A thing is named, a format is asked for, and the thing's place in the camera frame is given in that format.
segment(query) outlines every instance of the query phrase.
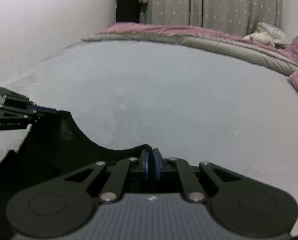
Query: bed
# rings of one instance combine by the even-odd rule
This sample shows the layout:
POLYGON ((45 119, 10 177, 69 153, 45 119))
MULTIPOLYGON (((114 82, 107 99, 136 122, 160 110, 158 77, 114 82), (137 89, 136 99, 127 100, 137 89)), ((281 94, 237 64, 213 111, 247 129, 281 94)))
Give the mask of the bed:
MULTIPOLYGON (((103 147, 147 143, 164 157, 210 161, 279 187, 298 202, 298 93, 287 81, 296 63, 219 33, 117 30, 87 37, 0 86, 70 111, 103 147)), ((0 162, 28 130, 0 132, 0 162)))

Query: black fabric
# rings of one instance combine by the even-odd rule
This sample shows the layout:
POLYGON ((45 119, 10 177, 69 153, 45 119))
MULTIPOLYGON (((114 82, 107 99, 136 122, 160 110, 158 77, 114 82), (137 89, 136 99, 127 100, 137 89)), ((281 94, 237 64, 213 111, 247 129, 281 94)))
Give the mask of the black fabric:
POLYGON ((0 164, 0 232, 10 238, 13 231, 5 216, 8 200, 17 192, 97 161, 115 165, 139 158, 148 145, 128 150, 110 150, 89 140, 71 114, 59 111, 33 125, 18 154, 10 151, 0 164))
POLYGON ((139 23, 141 7, 139 0, 117 0, 116 22, 139 23))

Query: gray curtain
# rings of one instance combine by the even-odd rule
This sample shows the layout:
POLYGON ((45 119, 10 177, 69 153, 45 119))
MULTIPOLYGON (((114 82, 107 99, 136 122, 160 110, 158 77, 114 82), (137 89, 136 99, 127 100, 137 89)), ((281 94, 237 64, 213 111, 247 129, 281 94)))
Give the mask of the gray curtain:
POLYGON ((204 0, 203 27, 245 36, 258 22, 281 27, 282 0, 204 0))
POLYGON ((149 0, 140 22, 156 25, 202 24, 202 0, 149 0))
POLYGON ((258 22, 280 28, 281 17, 282 0, 149 0, 140 22, 203 26, 245 36, 258 22))

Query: pink blanket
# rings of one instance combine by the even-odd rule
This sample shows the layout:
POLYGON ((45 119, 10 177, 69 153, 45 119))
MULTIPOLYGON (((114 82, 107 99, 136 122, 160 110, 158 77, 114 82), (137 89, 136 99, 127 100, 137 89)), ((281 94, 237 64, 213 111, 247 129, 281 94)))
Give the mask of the pink blanket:
POLYGON ((146 25, 136 23, 117 23, 109 26, 101 33, 151 33, 151 34, 162 34, 162 35, 176 35, 176 34, 188 34, 196 36, 211 36, 225 40, 231 40, 236 42, 242 42, 250 45, 254 45, 263 49, 279 53, 286 58, 294 61, 298 64, 298 37, 294 39, 292 44, 284 49, 276 49, 268 45, 255 42, 255 41, 244 41, 242 37, 223 33, 221 31, 215 31, 206 28, 200 28, 195 26, 166 26, 166 25, 146 25))

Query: stuffed toy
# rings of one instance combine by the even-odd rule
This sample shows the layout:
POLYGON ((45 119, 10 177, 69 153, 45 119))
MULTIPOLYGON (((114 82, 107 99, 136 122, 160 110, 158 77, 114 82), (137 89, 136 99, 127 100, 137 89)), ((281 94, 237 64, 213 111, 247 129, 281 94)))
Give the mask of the stuffed toy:
POLYGON ((243 37, 244 41, 257 41, 265 45, 274 47, 273 39, 267 33, 252 33, 243 37))

